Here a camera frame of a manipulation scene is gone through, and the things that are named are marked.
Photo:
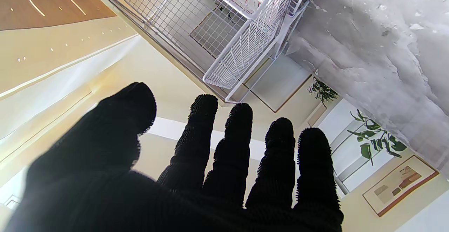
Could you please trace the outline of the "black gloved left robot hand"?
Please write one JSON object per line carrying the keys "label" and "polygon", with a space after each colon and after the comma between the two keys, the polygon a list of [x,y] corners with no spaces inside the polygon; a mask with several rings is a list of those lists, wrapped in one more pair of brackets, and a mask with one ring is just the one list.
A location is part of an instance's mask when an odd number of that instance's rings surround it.
{"label": "black gloved left robot hand", "polygon": [[218,100],[199,95],[170,164],[155,181],[133,170],[156,101],[134,82],[101,100],[27,171],[7,232],[341,232],[325,134],[276,119],[244,200],[253,111],[234,105],[205,173]]}

